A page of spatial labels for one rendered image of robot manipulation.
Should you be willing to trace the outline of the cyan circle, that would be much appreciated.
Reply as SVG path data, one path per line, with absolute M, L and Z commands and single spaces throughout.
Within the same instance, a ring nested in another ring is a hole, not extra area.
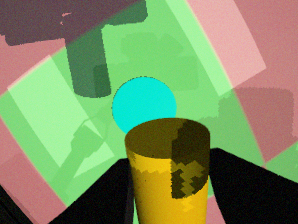
M 150 76 L 134 77 L 118 89 L 113 99 L 113 117 L 128 133 L 145 121 L 176 117 L 177 101 L 164 81 Z

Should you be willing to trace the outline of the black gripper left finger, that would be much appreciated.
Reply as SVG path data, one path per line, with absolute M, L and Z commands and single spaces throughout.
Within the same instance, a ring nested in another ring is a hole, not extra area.
M 133 180 L 128 157 L 118 159 L 49 224 L 133 224 Z

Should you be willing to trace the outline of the yellow tall cylinder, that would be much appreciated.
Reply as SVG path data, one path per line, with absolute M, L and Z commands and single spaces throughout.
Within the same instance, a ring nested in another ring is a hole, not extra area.
M 181 117 L 145 121 L 125 136 L 138 224 L 205 224 L 210 133 Z

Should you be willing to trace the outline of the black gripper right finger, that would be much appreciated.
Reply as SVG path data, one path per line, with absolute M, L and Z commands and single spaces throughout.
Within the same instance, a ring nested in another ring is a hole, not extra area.
M 210 148 L 210 183 L 225 224 L 298 224 L 298 183 Z

